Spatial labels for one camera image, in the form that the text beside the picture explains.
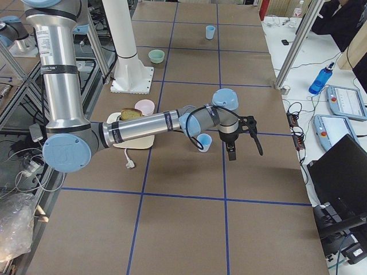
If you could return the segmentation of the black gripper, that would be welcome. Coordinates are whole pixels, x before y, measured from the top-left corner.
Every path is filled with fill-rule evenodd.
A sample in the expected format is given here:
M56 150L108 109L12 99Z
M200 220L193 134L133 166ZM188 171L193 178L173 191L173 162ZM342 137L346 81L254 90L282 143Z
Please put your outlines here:
M238 139L239 134L236 132L223 133L220 131L219 136L220 136L221 141L224 142L226 145L229 161L236 160L235 141Z

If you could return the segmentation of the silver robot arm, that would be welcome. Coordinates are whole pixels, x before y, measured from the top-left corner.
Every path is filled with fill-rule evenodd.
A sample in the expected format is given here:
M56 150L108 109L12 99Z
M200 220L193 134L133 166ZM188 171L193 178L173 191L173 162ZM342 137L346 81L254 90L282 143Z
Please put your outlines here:
M84 168L91 157L114 144L183 130L187 137L217 127L230 160L235 160L235 140L240 122L239 102L231 89L220 89L212 102L200 108L187 106L132 120L92 123L84 116L76 65L73 31L88 11L84 1L25 1L27 20L36 31L50 111L45 162L59 172Z

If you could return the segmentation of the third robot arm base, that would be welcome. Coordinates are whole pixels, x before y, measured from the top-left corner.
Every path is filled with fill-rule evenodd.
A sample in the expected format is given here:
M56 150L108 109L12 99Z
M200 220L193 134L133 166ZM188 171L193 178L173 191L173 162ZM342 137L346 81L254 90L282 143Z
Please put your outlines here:
M1 18L1 43L13 57L32 58L38 55L35 39L14 15Z

